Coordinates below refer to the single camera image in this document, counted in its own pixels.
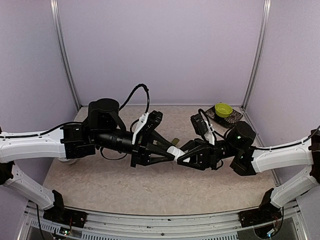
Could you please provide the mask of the small white pill bottle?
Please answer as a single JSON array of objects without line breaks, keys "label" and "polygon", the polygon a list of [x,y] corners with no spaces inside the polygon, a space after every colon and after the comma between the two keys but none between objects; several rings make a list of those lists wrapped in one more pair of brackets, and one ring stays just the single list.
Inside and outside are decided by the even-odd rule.
[{"label": "small white pill bottle", "polygon": [[176,162],[178,160],[179,157],[183,156],[185,154],[184,151],[182,151],[181,149],[177,148],[176,146],[170,146],[167,149],[167,152],[171,155],[174,156],[174,161]]}]

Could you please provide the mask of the green weekly pill organizer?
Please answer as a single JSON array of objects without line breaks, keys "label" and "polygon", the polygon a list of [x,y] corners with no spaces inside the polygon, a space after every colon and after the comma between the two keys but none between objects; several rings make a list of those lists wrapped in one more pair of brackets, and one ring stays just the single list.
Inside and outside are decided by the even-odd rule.
[{"label": "green weekly pill organizer", "polygon": [[180,142],[180,139],[179,139],[179,138],[176,138],[176,137],[171,141],[171,143],[172,143],[174,146],[176,146],[179,142]]}]

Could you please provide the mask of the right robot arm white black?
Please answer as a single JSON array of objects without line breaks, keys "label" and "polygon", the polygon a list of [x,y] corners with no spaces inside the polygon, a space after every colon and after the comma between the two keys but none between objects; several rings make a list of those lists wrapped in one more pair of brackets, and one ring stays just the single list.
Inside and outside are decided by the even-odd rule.
[{"label": "right robot arm white black", "polygon": [[304,169],[284,184],[268,190],[256,210],[256,218],[266,222],[277,210],[296,197],[320,184],[320,130],[291,143],[270,147],[256,147],[256,133],[245,121],[228,129],[221,140],[215,140],[211,127],[204,139],[196,138],[181,148],[171,146],[167,152],[186,167],[217,170],[217,163],[233,158],[230,167],[240,176],[255,176],[272,169],[304,165]]}]

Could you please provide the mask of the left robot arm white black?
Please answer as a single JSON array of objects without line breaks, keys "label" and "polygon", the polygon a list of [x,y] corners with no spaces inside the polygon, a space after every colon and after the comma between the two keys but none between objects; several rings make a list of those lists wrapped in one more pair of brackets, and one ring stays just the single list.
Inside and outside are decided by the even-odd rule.
[{"label": "left robot arm white black", "polygon": [[82,122],[63,123],[45,132],[1,132],[1,185],[16,190],[63,223],[70,218],[70,211],[64,207],[62,195],[25,175],[15,164],[16,160],[56,158],[68,162],[95,155],[103,149],[130,154],[132,167],[174,160],[175,156],[167,151],[172,144],[155,131],[162,121],[161,112],[144,113],[131,133],[119,111],[118,101],[102,98],[89,104],[87,117]]}]

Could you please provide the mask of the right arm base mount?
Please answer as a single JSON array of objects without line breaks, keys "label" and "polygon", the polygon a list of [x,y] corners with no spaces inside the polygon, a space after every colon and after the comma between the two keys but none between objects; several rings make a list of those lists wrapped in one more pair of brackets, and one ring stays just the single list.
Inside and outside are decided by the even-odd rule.
[{"label": "right arm base mount", "polygon": [[282,211],[278,208],[275,209],[250,209],[240,211],[238,213],[240,224],[242,228],[251,227],[255,225],[264,224],[282,218]]}]

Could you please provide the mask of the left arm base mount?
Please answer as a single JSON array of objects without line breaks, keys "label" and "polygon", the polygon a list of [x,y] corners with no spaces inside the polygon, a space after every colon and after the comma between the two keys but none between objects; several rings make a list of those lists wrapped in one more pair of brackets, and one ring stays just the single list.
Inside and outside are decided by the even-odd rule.
[{"label": "left arm base mount", "polygon": [[43,218],[55,223],[76,228],[84,228],[88,214],[84,211],[52,207],[44,211]]}]

